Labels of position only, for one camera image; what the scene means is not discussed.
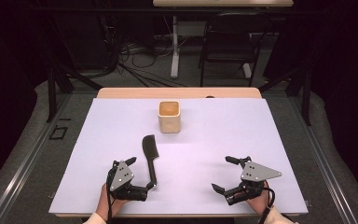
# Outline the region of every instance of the gray mat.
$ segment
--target gray mat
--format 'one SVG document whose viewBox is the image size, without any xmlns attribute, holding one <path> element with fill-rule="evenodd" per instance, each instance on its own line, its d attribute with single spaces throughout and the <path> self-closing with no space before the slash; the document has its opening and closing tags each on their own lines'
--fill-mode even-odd
<svg viewBox="0 0 358 224">
<path fill-rule="evenodd" d="M 43 146 L 33 171 L 4 223 L 81 223 L 80 218 L 59 218 L 49 214 L 48 210 L 52 202 L 49 194 L 57 190 L 60 184 L 93 97 L 95 94 L 72 95 L 55 124 L 56 132 L 50 137 L 53 139 L 48 140 Z M 274 94 L 264 97 L 268 100 L 304 198 L 312 204 L 308 214 L 294 217 L 294 220 L 300 223 L 342 223 L 314 161 L 310 140 L 296 117 L 296 110 L 284 95 Z M 65 136 L 60 139 L 65 129 Z M 236 218 L 236 222 L 256 223 L 256 219 Z"/>
</svg>

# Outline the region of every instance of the gray floor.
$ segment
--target gray floor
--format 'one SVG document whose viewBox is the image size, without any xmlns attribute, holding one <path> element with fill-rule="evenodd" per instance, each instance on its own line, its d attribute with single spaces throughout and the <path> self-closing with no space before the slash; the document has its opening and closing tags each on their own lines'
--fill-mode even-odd
<svg viewBox="0 0 358 224">
<path fill-rule="evenodd" d="M 254 86 L 257 87 L 266 81 L 261 74 L 267 64 L 274 38 L 271 37 L 269 40 L 261 52 L 255 75 Z M 175 80 L 170 79 L 171 55 L 157 57 L 152 66 L 138 69 L 189 87 L 198 86 L 199 54 L 199 42 L 187 40 L 181 47 L 179 78 Z M 138 65 L 147 65 L 153 62 L 153 59 L 144 54 L 137 54 L 134 62 Z M 133 67 L 131 58 L 125 64 Z M 224 72 L 235 74 L 236 69 L 232 70 L 232 67 L 211 67 L 207 72 L 211 74 L 216 69 L 224 68 Z M 121 69 L 109 76 L 93 80 L 106 87 L 143 86 L 133 75 L 121 72 Z M 83 83 L 77 80 L 73 80 L 73 83 L 76 87 L 73 94 L 59 93 L 59 113 L 50 124 L 46 124 L 47 83 L 36 88 L 38 102 L 34 113 L 0 172 L 0 223 L 81 223 L 80 218 L 57 218 L 48 213 L 52 201 L 49 195 L 60 184 L 91 100 L 96 95 L 96 91 Z M 238 81 L 230 83 L 211 80 L 206 84 L 231 86 L 238 85 Z M 283 90 L 286 85 L 287 83 L 281 83 L 264 92 L 263 97 L 268 100 L 304 199 L 310 203 L 310 212 L 294 217 L 294 220 L 300 223 L 358 223 L 358 184 L 334 147 L 323 101 L 312 94 L 312 126 L 308 127 L 299 116 L 297 98 L 285 97 Z M 64 140 L 48 139 L 56 125 L 68 128 Z M 256 218 L 237 218 L 236 222 L 256 223 Z"/>
</svg>

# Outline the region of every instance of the white table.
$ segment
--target white table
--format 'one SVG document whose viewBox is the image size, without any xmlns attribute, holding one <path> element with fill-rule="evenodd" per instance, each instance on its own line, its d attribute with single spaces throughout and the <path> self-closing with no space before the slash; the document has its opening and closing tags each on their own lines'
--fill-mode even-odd
<svg viewBox="0 0 358 224">
<path fill-rule="evenodd" d="M 293 0 L 153 0 L 155 7 L 291 7 Z M 203 35 L 205 22 L 184 22 L 184 28 L 176 16 L 173 16 L 173 56 L 171 67 L 171 78 L 178 78 L 179 73 L 179 35 Z M 243 66 L 243 72 L 247 77 L 251 76 L 249 64 Z"/>
<path fill-rule="evenodd" d="M 142 89 L 124 89 L 123 92 L 141 95 Z M 187 89 L 187 94 L 198 90 L 181 89 Z M 151 91 L 158 93 L 158 88 L 146 90 L 149 94 Z M 216 95 L 224 95 L 230 88 L 200 88 L 205 93 L 213 90 Z M 253 91 L 251 97 L 254 97 L 255 89 L 249 90 Z M 109 95 L 104 89 L 102 92 L 102 97 Z M 87 217 L 94 212 L 101 185 L 113 160 L 137 157 L 136 163 L 130 166 L 135 174 L 131 183 L 144 187 L 150 178 L 142 139 L 149 134 L 156 136 L 158 186 L 149 190 L 145 202 L 126 204 L 118 217 L 254 215 L 247 203 L 229 206 L 225 198 L 212 189 L 212 183 L 232 189 L 241 182 L 241 167 L 226 162 L 225 156 L 251 156 L 254 162 L 282 172 L 281 177 L 269 181 L 277 194 L 275 204 L 286 214 L 308 213 L 264 99 L 257 99 L 257 96 L 190 99 L 185 94 L 176 98 L 181 104 L 181 132 L 161 133 L 157 108 L 165 98 L 132 97 L 135 98 L 94 99 L 50 213 L 59 217 Z"/>
</svg>

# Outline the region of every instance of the chair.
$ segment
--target chair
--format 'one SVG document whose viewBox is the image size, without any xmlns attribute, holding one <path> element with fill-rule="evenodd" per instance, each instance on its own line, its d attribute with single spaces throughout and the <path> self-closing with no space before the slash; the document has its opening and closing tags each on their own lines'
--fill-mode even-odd
<svg viewBox="0 0 358 224">
<path fill-rule="evenodd" d="M 205 62 L 239 63 L 241 65 L 239 69 L 242 69 L 245 63 L 252 63 L 249 80 L 249 86 L 252 86 L 262 40 L 270 25 L 271 21 L 268 17 L 255 13 L 224 12 L 211 17 L 205 25 L 199 61 L 200 86 L 203 86 L 203 80 L 207 78 L 204 76 Z"/>
</svg>

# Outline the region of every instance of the sleeve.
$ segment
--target sleeve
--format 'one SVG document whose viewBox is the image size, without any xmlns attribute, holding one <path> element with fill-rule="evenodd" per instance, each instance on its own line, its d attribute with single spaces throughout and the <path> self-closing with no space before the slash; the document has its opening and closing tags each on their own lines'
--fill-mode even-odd
<svg viewBox="0 0 358 224">
<path fill-rule="evenodd" d="M 264 224 L 293 224 L 293 222 L 286 217 L 283 217 L 278 209 L 273 206 L 271 211 L 269 211 Z"/>
<path fill-rule="evenodd" d="M 106 222 L 98 214 L 93 213 L 89 219 L 83 224 L 105 224 Z"/>
</svg>

